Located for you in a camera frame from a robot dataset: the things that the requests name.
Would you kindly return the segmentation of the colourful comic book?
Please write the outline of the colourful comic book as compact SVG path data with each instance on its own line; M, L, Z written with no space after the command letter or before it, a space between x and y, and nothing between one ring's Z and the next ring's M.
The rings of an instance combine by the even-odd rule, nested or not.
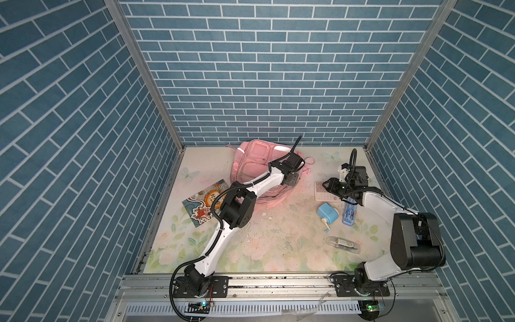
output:
M213 218L211 206L216 198L228 188L229 185L224 180L220 180L182 202L186 213L196 228L206 224Z

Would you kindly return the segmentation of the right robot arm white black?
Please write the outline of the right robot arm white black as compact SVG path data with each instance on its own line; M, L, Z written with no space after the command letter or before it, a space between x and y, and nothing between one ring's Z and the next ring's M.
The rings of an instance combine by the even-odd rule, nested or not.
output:
M353 274L332 273L341 297L368 297L389 293L387 283L411 272L430 272L446 263L446 252L437 217L405 207L381 189L369 185L364 166L356 164L358 151L341 165L339 176L323 182L323 188L344 202L343 217L355 217L358 207L369 209L391 226L390 249L375 260L357 265Z

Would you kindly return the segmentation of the pink student backpack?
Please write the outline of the pink student backpack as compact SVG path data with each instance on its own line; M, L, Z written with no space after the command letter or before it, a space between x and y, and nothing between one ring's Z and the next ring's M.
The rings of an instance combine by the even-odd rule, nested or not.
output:
M230 182L237 181L244 184L265 174L268 171L269 162L276 159L285 162L291 147L263 140L252 140L234 146L232 150L235 154L229 176ZM283 204L295 189L295 186L290 185L275 186L257 198L254 210L264 211Z

